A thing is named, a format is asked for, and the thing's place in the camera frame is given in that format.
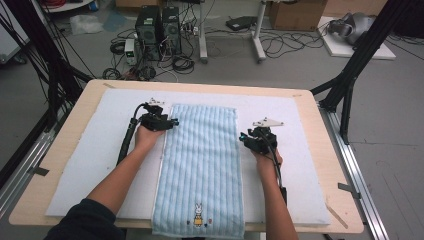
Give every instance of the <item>black sleeve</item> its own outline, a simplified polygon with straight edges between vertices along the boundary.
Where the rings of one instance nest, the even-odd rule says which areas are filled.
[[[50,229],[44,239],[125,239],[124,233],[113,224],[115,220],[116,216],[102,204],[83,199]]]

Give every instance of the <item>gray floor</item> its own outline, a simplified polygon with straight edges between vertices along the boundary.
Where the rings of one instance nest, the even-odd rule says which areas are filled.
[[[219,6],[210,16],[220,16],[217,9]],[[79,9],[58,18],[66,22],[69,16],[77,14],[93,13]],[[122,18],[107,7],[93,15],[108,24],[106,31],[68,39],[93,73],[100,76],[110,67],[109,41],[118,32],[133,27],[134,21]],[[221,16],[208,19],[208,24],[223,26],[228,18],[225,14]],[[424,239],[424,187],[421,184],[424,181],[424,131],[420,125],[424,122],[424,113],[420,110],[424,100],[424,64],[423,60],[386,44],[397,58],[395,61],[372,60],[360,75],[353,96],[349,137],[390,239],[420,240]],[[424,46],[397,44],[424,57]],[[252,43],[246,36],[218,34],[208,38],[208,46],[215,58],[203,65],[198,53],[195,54],[195,71],[177,75],[178,82],[312,89],[337,76],[348,61],[330,57],[323,47],[287,53],[257,64]],[[72,64],[85,71],[75,54],[70,50],[68,54]],[[176,81],[171,74],[163,74],[155,80]],[[47,106],[30,64],[1,66],[0,99],[0,167],[3,167]],[[48,228],[11,226],[7,220],[9,213],[10,210],[0,220],[0,239],[35,239],[45,235]],[[300,237],[324,239],[317,234],[300,234]],[[371,239],[367,231],[332,237]]]

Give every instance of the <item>white mat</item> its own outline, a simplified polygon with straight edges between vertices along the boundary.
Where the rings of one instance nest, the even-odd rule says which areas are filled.
[[[318,23],[318,27],[334,20],[332,17],[321,17],[320,22]],[[318,29],[318,32],[321,32],[324,35],[324,43],[327,47],[328,52],[332,57],[351,57],[354,53],[352,50],[352,45],[348,44],[343,38],[341,38],[337,33],[325,33],[327,32],[323,28]],[[390,49],[383,43],[380,48],[374,54],[372,59],[383,59],[383,60],[395,60],[395,54],[390,51]]]
[[[150,98],[165,101],[164,114],[174,103],[209,104],[233,107],[238,111],[238,131],[247,133],[253,121],[264,117],[283,121],[283,127],[274,127],[278,149],[284,158],[283,183],[288,192],[288,208],[297,225],[329,224],[309,147],[301,125],[296,103],[291,98],[260,97],[227,94],[197,94],[163,91],[109,89],[83,133],[75,152],[68,161],[59,186],[46,212],[49,216],[64,216],[116,165],[119,149],[135,108]],[[134,180],[120,218],[151,219],[159,177],[164,136],[143,163]],[[256,160],[240,144],[243,175],[243,200],[246,222],[264,222],[264,198]]]

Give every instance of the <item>hand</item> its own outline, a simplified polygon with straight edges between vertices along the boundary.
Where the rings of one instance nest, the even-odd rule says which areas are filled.
[[[256,168],[258,169],[261,181],[263,182],[264,180],[268,179],[275,181],[277,179],[277,175],[275,173],[274,161],[272,160],[272,153],[262,155],[253,151],[251,152],[256,158]],[[277,156],[277,161],[280,163],[281,166],[281,164],[283,164],[283,158],[278,152],[278,149],[275,149],[275,155]]]
[[[144,126],[139,126],[135,134],[135,149],[140,149],[144,151],[150,151],[156,144],[157,139],[165,131],[153,132]]]

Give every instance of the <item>blue striped towel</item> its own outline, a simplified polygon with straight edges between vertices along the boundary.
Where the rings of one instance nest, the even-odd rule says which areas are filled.
[[[240,154],[233,108],[174,105],[153,210],[153,233],[242,239]]]

